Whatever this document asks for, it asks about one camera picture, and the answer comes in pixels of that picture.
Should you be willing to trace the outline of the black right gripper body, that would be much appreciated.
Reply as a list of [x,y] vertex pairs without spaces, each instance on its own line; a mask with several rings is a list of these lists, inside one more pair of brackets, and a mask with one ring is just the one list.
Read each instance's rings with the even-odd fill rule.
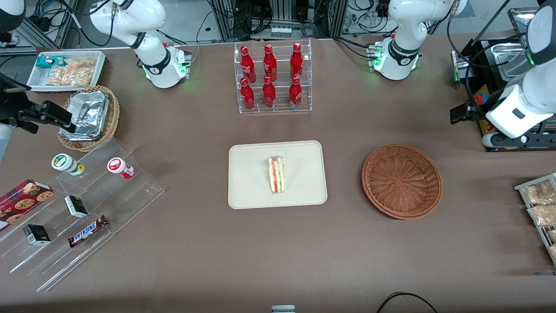
[[0,74],[0,121],[1,123],[8,123],[10,117],[15,117],[18,112],[27,110],[32,107],[26,95],[30,87],[23,83]]

